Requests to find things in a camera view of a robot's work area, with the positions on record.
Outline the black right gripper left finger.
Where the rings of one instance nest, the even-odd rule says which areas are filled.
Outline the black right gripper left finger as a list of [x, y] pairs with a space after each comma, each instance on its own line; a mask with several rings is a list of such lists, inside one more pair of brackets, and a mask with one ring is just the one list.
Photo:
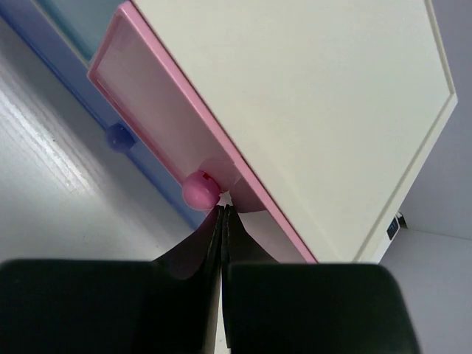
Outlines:
[[211, 353], [224, 209], [152, 261], [1, 264], [3, 353]]

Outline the light blue small drawer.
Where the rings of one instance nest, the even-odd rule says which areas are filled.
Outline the light blue small drawer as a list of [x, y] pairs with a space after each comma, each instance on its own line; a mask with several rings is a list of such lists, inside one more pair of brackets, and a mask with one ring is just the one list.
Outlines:
[[43, 0], [35, 6], [88, 66], [95, 55], [119, 0]]

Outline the pink small drawer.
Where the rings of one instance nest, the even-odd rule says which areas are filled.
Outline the pink small drawer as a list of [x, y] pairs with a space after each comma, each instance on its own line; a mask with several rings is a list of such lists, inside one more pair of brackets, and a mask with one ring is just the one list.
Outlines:
[[181, 185], [189, 207], [232, 204], [273, 258], [315, 261], [133, 2], [114, 11], [88, 78]]

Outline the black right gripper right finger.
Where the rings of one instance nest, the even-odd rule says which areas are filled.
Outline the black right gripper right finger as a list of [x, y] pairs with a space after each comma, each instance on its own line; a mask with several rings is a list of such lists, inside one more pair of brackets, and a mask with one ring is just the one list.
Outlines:
[[232, 353], [417, 353], [400, 287], [381, 265], [279, 263], [232, 206], [222, 228], [222, 302]]

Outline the white mini drawer cabinet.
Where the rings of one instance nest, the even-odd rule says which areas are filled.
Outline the white mini drawer cabinet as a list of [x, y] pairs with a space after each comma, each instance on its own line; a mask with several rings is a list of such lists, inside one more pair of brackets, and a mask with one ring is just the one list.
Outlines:
[[138, 1], [321, 262], [375, 259], [456, 104], [430, 1]]

